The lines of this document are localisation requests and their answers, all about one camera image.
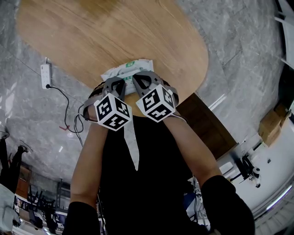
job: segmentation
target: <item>black shirt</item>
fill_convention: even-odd
[[[235,187],[223,176],[214,176],[207,180],[201,189],[204,207],[212,229],[217,229],[222,235],[246,234],[254,235],[255,225],[251,210],[236,194]],[[127,221],[133,218],[124,218],[126,226],[117,228],[119,234],[207,234],[202,226],[195,222],[181,220],[173,221],[167,218],[164,212],[154,212],[161,217],[162,223],[153,223],[153,218],[148,220],[138,219],[138,226],[127,226]],[[82,202],[73,202],[69,205],[68,216],[65,221],[63,235],[68,234],[99,234],[100,227],[97,211]]]

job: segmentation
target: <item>marble floor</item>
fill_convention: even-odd
[[[0,129],[7,126],[11,133],[8,152],[15,152],[22,140],[32,148],[23,161],[36,173],[70,182],[81,146],[76,136],[63,129],[66,99],[57,90],[41,87],[40,65],[45,57],[16,32],[19,3],[0,0]],[[283,50],[279,25],[273,19],[276,5],[272,0],[177,3],[209,50],[209,71],[197,94],[242,144],[257,135],[261,118],[277,101]],[[73,128],[78,107],[91,90],[55,65],[52,83],[69,97],[67,121]],[[87,122],[84,125],[83,141],[89,128]],[[125,128],[125,139],[137,165],[132,124]]]

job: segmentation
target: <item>wall outlet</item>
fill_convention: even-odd
[[[47,89],[46,85],[51,86],[51,71],[50,64],[42,64],[41,65],[41,79],[42,79],[42,88]]]

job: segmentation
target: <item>wooden table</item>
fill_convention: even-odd
[[[91,88],[112,67],[150,59],[183,102],[208,68],[205,43],[173,0],[22,0],[17,29]]]

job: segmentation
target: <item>forearm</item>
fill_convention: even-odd
[[[108,129],[90,126],[87,139],[75,167],[70,193],[71,202],[81,201],[96,208],[102,171],[102,154]]]
[[[168,117],[164,120],[164,124],[172,133],[200,187],[212,176],[221,175],[211,151],[186,122],[179,118]]]

